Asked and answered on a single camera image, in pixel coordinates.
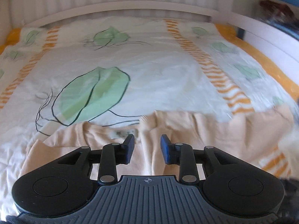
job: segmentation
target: white bed frame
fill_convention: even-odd
[[[299,42],[260,21],[233,13],[232,4],[233,0],[0,0],[0,6],[9,7],[0,7],[0,40],[3,40],[2,27],[4,30],[40,27],[98,12],[195,20],[202,20],[195,15],[203,15],[214,23],[229,23],[244,29],[244,40],[272,59],[299,85]]]

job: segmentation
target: beige clothing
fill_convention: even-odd
[[[293,116],[286,105],[265,113],[238,114],[229,122],[219,123],[212,117],[192,112],[155,111],[144,116],[140,124],[108,128],[82,122],[57,131],[44,142],[36,141],[21,170],[28,173],[81,146],[92,150],[105,144],[123,142],[111,139],[117,131],[135,130],[135,149],[129,165],[118,165],[121,175],[178,174],[178,166],[166,166],[160,149],[160,137],[167,134],[172,143],[183,142],[194,149],[213,145],[244,161],[253,162],[269,153],[291,130]],[[96,179],[97,169],[92,173]]]

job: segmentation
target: silver screw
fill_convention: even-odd
[[[194,175],[185,175],[182,177],[182,179],[187,183],[192,183],[197,180],[197,178]]]
[[[114,181],[114,177],[111,175],[104,175],[104,176],[100,177],[100,180],[103,183],[110,183],[110,182]]]

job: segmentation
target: mattress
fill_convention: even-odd
[[[34,142],[72,124],[126,126],[155,110],[200,112],[226,122],[283,103],[298,117],[298,86],[288,81],[291,87],[283,88],[257,62],[261,55],[246,53],[227,30],[106,17],[13,31],[18,42],[0,55],[1,218],[15,213],[10,190]],[[277,154],[274,149],[257,166],[269,167]],[[290,175],[281,159],[266,170]]]

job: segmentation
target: white bed sheet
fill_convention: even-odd
[[[225,41],[213,24],[179,21],[178,29],[182,37],[210,55],[251,100],[256,112],[284,102],[294,115],[299,115],[296,103],[285,90],[252,57]],[[108,17],[77,21],[52,29],[50,33],[45,29],[22,30],[20,42],[7,47],[0,56],[0,68],[4,71],[0,92],[5,92],[19,70],[32,63],[32,57],[40,53],[45,44],[52,43],[53,46],[46,47],[49,51],[30,67],[29,74],[8,96],[8,102],[0,111],[2,219],[7,214],[15,214],[10,191],[31,145],[36,139],[44,140],[47,138],[45,134],[50,135],[65,125],[82,120],[99,125],[129,121],[117,124],[124,126],[138,123],[139,115],[154,110],[197,111],[212,114],[218,121],[228,121],[232,117],[234,109],[228,106],[194,56],[183,49],[178,40],[180,38],[167,31],[166,21],[151,18]],[[115,74],[105,70],[112,67],[117,67],[110,69]],[[94,72],[102,78],[96,80]],[[83,81],[73,81],[77,77],[83,78],[80,76],[86,73],[88,76]],[[66,85],[74,82],[84,86],[78,92],[74,88],[63,91]],[[78,99],[86,100],[84,93],[91,92],[91,85],[98,87],[105,82],[111,90],[90,94],[90,102],[94,105],[83,108]],[[99,106],[96,104],[98,99],[111,102]],[[78,104],[69,109],[65,104],[70,101]],[[81,114],[78,113],[80,107],[83,109]],[[69,110],[78,113],[77,121],[74,121],[76,115],[70,116]],[[53,115],[65,125],[49,121],[55,119]]]

